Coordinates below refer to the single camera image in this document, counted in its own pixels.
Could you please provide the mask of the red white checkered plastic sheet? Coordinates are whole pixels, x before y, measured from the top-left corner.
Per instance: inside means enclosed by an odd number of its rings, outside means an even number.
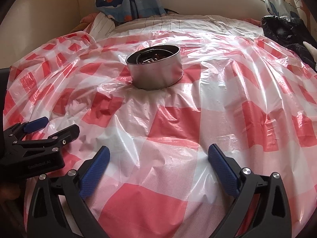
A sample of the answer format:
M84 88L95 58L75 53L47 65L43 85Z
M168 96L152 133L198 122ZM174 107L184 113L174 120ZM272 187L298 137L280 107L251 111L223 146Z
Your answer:
M126 59L157 45L180 48L183 77L138 89ZM87 204L111 237L208 237L230 206L207 160L213 143L256 174L280 173L293 235L316 208L316 73L264 36L61 36L10 67L5 127L43 116L32 139L80 128L60 175L109 148Z

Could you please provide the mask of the round silver metal tin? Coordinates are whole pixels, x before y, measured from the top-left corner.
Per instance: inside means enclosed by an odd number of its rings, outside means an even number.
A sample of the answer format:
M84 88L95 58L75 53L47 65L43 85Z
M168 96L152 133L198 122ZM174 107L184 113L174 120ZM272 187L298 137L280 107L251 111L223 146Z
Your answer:
M159 90L183 77L180 48L157 45L139 50L126 59L132 83L138 89Z

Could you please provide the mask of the white striped bed quilt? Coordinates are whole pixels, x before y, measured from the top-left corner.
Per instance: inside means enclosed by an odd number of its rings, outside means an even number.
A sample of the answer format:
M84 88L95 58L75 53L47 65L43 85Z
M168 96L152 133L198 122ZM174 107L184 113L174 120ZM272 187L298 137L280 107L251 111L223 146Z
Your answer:
M114 21L100 12L85 29L95 40L112 36L128 36L140 33L189 32L215 33L227 36L243 36L254 39L264 35L263 29L243 20L217 15L169 14L163 17L151 16L136 19L116 26Z

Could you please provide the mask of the orange pink pillow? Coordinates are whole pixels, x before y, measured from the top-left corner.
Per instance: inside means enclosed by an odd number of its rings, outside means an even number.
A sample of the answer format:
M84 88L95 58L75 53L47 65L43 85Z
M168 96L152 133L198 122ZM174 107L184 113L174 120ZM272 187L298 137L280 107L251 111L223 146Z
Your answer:
M78 32L78 31L87 31L87 30L89 32L91 29L91 25L94 22L97 15L98 13L95 12L83 17L81 21L79 22L79 24L76 27L74 27L70 31L70 33Z

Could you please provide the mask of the pile of beige clothes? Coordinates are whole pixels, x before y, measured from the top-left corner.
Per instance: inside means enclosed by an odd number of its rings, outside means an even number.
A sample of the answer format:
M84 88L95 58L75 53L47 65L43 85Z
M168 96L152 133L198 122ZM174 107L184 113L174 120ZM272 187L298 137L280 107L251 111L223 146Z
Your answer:
M303 42L303 45L307 48L307 50L309 51L309 53L313 57L314 62L315 62L314 69L316 70L316 68L317 68L317 49L305 41Z

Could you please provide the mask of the black jacket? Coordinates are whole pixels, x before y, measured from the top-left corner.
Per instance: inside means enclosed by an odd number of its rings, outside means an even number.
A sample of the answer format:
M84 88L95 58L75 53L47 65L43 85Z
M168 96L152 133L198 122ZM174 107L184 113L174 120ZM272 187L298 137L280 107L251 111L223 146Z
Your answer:
M316 72L316 62L303 44L303 42L307 42L316 48L316 40L302 19L287 16L264 16L262 29L266 37L295 52L304 63Z

